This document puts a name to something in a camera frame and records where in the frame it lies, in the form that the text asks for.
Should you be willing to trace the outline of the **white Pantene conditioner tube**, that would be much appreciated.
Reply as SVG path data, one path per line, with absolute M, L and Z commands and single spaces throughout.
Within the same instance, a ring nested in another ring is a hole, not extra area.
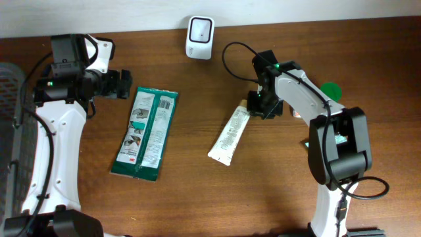
M 249 118 L 250 113 L 247 110 L 247 100 L 243 99 L 221 131 L 217 141 L 208 152 L 208 156 L 215 161 L 230 166 L 235 149 Z

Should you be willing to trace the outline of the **green lid glass jar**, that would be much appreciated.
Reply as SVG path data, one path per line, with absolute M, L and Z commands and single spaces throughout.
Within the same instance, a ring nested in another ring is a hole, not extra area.
M 343 95 L 341 88 L 334 82 L 322 84 L 320 90 L 335 102 L 339 102 Z

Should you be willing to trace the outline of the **green white 3M pouch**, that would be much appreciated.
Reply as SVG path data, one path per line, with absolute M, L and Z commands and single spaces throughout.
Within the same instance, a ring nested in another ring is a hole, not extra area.
M 177 98 L 177 92 L 137 89 L 128 129 L 111 174 L 157 181 Z

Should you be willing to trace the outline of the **teal wet wipes pack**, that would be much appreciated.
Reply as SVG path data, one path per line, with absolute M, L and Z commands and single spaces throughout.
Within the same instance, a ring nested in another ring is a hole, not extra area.
M 336 142 L 336 144 L 342 144 L 342 143 L 344 143 L 346 141 L 347 141 L 347 137 L 346 136 L 335 135 L 335 142 Z M 305 142 L 304 145 L 306 147 L 309 147 L 309 142 Z

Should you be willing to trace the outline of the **left black and white arm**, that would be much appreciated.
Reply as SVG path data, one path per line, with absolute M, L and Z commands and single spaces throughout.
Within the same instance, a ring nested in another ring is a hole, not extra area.
M 53 60 L 33 88 L 20 90 L 20 110 L 37 122 L 32 177 L 21 214 L 3 224 L 4 236 L 106 236 L 101 222 L 81 211 L 78 160 L 82 131 L 96 114 L 96 97 L 127 99 L 129 70 L 111 70 L 115 44 L 89 34 L 51 37 Z

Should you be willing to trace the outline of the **right black and white arm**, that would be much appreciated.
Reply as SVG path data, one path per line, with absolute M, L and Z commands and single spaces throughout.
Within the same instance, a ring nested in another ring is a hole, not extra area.
M 347 230 L 346 218 L 359 182 L 368 180 L 372 153 L 366 115 L 329 98 L 294 61 L 280 63 L 271 50 L 252 60 L 259 88 L 249 92 L 247 109 L 254 117 L 282 115 L 283 102 L 309 126 L 308 164 L 318 183 L 316 211 L 308 227 L 290 236 L 383 236 L 378 229 Z

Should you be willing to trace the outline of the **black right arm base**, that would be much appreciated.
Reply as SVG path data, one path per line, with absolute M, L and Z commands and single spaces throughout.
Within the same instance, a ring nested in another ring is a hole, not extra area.
M 278 237 L 315 237 L 311 230 L 296 230 L 283 234 L 277 234 Z M 385 230 L 378 228 L 354 229 L 347 231 L 345 237 L 386 237 Z

